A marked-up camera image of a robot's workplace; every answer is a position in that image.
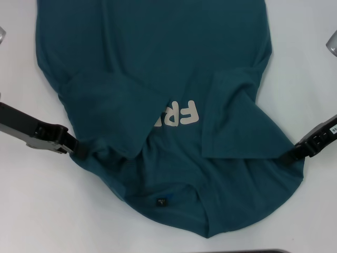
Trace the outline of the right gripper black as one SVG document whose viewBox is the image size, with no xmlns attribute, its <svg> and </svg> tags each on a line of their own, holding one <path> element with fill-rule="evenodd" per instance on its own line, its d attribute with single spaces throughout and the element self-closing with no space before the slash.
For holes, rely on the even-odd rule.
<svg viewBox="0 0 337 253">
<path fill-rule="evenodd" d="M 293 164 L 305 157 L 313 157 L 337 140 L 337 115 L 314 127 L 294 147 L 282 155 L 282 163 Z"/>
</svg>

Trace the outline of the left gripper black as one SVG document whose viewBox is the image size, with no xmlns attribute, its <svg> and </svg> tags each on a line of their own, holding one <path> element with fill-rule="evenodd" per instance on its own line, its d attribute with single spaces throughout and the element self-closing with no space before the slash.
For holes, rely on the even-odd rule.
<svg viewBox="0 0 337 253">
<path fill-rule="evenodd" d="M 84 160 L 87 147 L 58 124 L 40 121 L 0 102 L 0 131 L 16 137 L 33 149 L 70 154 Z"/>
</svg>

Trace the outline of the teal blue printed t-shirt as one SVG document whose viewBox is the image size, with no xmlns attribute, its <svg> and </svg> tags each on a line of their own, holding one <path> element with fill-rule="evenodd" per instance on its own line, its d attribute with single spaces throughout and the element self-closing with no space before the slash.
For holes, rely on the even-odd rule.
<svg viewBox="0 0 337 253">
<path fill-rule="evenodd" d="M 36 56 L 88 156 L 156 222 L 205 238 L 273 213 L 303 162 L 256 105 L 265 0 L 37 0 Z"/>
</svg>

